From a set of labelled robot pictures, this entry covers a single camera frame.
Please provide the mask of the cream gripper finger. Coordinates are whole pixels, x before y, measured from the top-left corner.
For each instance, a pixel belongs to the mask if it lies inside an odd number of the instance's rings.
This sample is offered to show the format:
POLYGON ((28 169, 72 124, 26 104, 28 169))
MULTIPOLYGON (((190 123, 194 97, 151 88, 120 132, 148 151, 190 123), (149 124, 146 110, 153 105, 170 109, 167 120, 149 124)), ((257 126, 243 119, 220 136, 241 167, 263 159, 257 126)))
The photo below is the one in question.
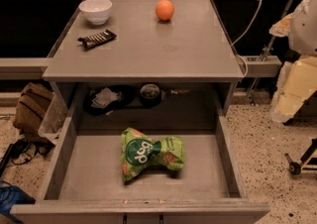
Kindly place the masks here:
POLYGON ((317 91, 317 57, 302 56, 282 66, 271 100, 271 120, 288 122, 317 91))
POLYGON ((273 24, 270 27, 268 32, 275 37, 280 37, 280 38, 287 37, 290 32, 290 25, 291 25, 292 18, 293 18, 292 13, 286 15, 277 23, 273 24))

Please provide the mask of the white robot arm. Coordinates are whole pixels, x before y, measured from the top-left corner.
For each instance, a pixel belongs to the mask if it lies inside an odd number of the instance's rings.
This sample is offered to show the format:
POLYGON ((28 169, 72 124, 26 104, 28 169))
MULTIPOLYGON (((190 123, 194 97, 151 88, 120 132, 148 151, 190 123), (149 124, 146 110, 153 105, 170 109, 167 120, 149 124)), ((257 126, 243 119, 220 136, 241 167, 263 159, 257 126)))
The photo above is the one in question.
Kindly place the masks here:
POLYGON ((289 48, 300 54, 296 62, 286 61, 280 69, 271 100, 271 119, 286 123, 317 91, 317 0, 302 0, 269 32, 288 37, 289 48))

